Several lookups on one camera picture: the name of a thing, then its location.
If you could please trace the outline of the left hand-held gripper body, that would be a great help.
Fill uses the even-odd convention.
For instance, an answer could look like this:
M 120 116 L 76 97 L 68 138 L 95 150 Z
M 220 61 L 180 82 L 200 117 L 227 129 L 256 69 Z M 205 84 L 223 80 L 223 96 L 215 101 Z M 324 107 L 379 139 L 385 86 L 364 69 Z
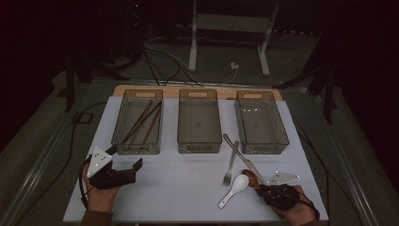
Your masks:
M 88 162 L 86 176 L 89 182 L 98 189 L 110 189 L 133 184 L 136 181 L 136 172 L 133 172 L 132 168 L 113 169 L 113 155 L 109 155 L 98 147 L 94 148 Z

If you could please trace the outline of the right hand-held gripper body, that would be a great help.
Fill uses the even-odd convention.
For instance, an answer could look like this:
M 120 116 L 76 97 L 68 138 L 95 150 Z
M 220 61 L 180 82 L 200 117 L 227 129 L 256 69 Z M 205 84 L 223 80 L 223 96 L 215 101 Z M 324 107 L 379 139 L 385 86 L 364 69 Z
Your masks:
M 299 195 L 290 183 L 299 179 L 299 175 L 276 171 L 263 186 L 265 202 L 280 211 L 292 209 L 298 203 Z

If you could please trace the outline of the metal table knife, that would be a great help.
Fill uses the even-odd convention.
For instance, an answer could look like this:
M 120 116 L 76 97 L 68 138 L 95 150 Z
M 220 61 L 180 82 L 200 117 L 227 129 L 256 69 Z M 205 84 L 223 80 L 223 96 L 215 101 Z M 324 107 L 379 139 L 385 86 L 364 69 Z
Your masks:
M 238 148 L 235 147 L 235 145 L 231 141 L 230 137 L 227 134 L 223 134 L 223 138 L 232 147 L 235 154 L 237 154 L 241 158 L 241 160 L 244 162 L 244 164 L 256 175 L 258 180 L 261 183 L 264 183 L 263 177 L 259 173 L 259 171 L 256 169 L 255 165 L 249 159 L 247 159 L 243 156 L 243 154 L 238 150 Z

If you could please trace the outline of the metal fork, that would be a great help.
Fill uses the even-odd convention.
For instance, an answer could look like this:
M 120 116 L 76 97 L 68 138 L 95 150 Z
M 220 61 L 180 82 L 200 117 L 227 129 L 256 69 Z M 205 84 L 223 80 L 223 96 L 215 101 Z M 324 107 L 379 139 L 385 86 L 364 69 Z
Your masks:
M 235 141 L 233 144 L 233 148 L 232 148 L 231 161 L 229 164 L 229 168 L 228 168 L 228 171 L 225 173 L 224 179 L 223 179 L 224 186 L 228 186 L 231 183 L 231 170 L 232 170 L 232 165 L 233 165 L 235 155 L 236 155 L 236 149 L 238 148 L 238 146 L 239 146 L 239 141 Z

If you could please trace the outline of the transparent grey plastic bin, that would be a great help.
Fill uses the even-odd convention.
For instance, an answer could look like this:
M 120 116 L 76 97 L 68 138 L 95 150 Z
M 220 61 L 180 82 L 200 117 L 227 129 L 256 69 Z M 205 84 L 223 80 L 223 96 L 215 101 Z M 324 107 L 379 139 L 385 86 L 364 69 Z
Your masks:
M 177 142 L 180 153 L 219 153 L 222 135 L 214 89 L 181 89 Z
M 281 154 L 290 144 L 272 91 L 238 90 L 235 113 L 245 154 Z
M 136 131 L 134 143 L 129 139 L 126 143 L 121 143 L 128 131 L 132 128 L 138 117 L 146 108 L 149 100 L 152 100 L 151 108 L 154 108 L 158 102 L 162 102 L 160 114 L 152 128 L 146 144 L 141 144 L 144 136 L 149 130 L 155 111 L 144 121 Z M 135 154 L 159 154 L 160 153 L 160 130 L 163 108 L 163 91 L 160 89 L 127 89 L 124 91 L 119 115 L 111 140 L 111 144 L 118 147 L 119 155 Z

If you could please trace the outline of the person's left hand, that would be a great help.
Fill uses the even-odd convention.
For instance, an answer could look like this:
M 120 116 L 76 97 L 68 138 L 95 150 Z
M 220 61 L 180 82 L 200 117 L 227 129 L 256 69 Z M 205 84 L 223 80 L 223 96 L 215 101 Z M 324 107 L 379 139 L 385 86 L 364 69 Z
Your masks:
M 88 210 L 110 213 L 120 188 L 98 189 L 90 184 L 86 174 L 83 174 L 83 179 L 88 190 Z

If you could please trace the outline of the person's right hand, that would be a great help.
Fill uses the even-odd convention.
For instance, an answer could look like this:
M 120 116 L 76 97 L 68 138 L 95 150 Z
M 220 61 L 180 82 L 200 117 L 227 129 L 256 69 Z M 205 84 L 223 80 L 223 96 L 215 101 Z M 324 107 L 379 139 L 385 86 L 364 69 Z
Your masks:
M 300 202 L 288 211 L 274 208 L 274 212 L 280 218 L 287 219 L 290 226 L 320 226 L 313 203 L 305 197 L 302 187 L 295 186 L 295 190 L 299 193 Z

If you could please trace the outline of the white ceramic spoon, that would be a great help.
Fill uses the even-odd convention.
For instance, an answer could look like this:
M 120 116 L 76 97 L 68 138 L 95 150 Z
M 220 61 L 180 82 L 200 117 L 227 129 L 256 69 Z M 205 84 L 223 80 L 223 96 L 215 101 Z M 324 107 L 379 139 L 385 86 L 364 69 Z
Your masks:
M 244 190 L 245 188 L 247 188 L 249 184 L 249 179 L 245 174 L 240 174 L 238 175 L 232 186 L 231 186 L 231 190 L 227 193 L 227 195 L 218 203 L 217 207 L 222 209 L 230 200 L 230 198 L 235 195 L 236 193 L 241 192 L 242 190 Z

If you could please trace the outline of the black tripod stand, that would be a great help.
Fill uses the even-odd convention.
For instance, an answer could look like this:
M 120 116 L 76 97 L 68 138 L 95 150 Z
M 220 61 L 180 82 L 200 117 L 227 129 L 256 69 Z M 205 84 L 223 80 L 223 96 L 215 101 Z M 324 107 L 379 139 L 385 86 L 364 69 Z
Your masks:
M 103 73 L 104 75 L 116 80 L 126 81 L 127 77 L 123 77 L 118 73 L 106 68 L 100 62 L 93 60 L 87 56 L 71 56 L 66 55 L 65 58 L 65 73 L 66 73 L 66 88 L 59 92 L 67 100 L 65 111 L 69 112 L 75 101 L 75 82 L 77 77 L 81 83 L 90 83 L 94 75 L 91 73 L 91 68 Z
M 304 72 L 293 79 L 290 79 L 279 85 L 274 85 L 273 89 L 287 89 L 294 84 L 313 76 L 313 80 L 308 86 L 308 93 L 310 95 L 319 95 L 322 90 L 325 91 L 323 114 L 327 122 L 332 124 L 331 110 L 333 107 L 335 71 L 336 64 L 331 60 L 326 61 L 322 65 Z

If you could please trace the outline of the white metal stand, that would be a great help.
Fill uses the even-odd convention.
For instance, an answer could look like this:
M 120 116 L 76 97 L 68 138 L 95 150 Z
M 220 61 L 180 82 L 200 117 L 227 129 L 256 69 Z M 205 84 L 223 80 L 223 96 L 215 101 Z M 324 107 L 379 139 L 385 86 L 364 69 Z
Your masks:
M 271 15 L 263 17 L 232 16 L 223 14 L 206 14 L 198 12 L 198 0 L 193 0 L 192 7 L 192 33 L 191 47 L 188 61 L 188 70 L 194 72 L 197 68 L 197 33 L 199 29 L 215 31 L 233 31 L 263 33 L 263 42 L 257 47 L 257 53 L 263 76 L 270 75 L 270 69 L 266 58 L 266 48 L 270 40 L 274 24 L 279 11 L 279 3 L 273 6 Z

